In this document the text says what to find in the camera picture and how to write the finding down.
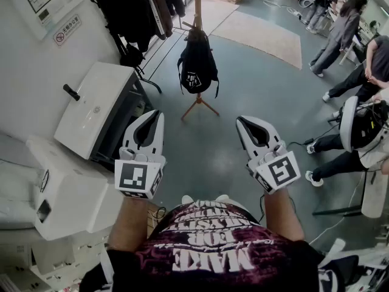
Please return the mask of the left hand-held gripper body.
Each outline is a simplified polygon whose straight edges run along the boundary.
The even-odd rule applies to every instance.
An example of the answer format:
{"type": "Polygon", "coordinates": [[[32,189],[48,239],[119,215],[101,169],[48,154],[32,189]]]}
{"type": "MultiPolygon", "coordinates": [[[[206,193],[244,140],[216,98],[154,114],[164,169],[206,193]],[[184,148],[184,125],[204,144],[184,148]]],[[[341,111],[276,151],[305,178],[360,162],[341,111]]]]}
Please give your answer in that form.
{"type": "Polygon", "coordinates": [[[120,147],[119,156],[114,168],[115,189],[126,197],[152,200],[163,177],[165,157],[127,147],[120,147]]]}

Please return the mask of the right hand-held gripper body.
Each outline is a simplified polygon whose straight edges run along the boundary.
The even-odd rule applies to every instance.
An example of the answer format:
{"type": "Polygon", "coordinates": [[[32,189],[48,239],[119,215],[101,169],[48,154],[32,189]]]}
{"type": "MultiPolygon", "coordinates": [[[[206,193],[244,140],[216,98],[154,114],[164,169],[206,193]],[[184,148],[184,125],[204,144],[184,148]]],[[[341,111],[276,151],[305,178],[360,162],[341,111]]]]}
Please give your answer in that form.
{"type": "Polygon", "coordinates": [[[283,141],[277,142],[263,155],[251,159],[247,167],[251,176],[269,195],[286,188],[301,177],[295,155],[286,149],[283,141]]]}

